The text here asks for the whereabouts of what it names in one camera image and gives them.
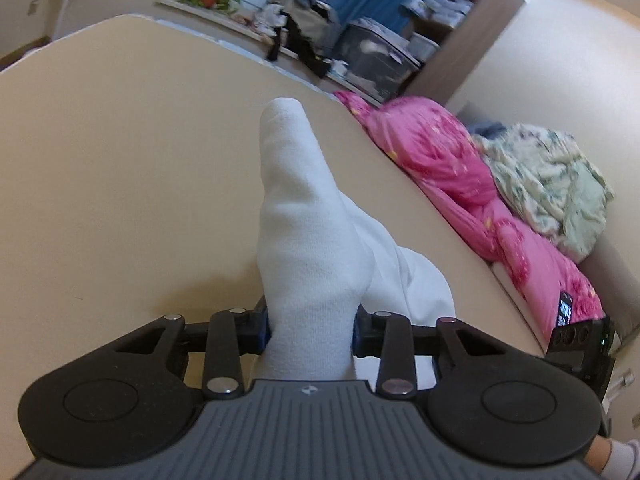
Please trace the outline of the person's right hand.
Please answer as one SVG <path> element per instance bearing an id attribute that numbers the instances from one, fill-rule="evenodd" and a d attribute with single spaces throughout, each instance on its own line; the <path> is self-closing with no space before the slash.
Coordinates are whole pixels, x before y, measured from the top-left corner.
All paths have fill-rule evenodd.
<path id="1" fill-rule="evenodd" d="M 585 463 L 597 474 L 604 471 L 612 454 L 612 441 L 597 436 L 593 439 L 585 456 Z"/>

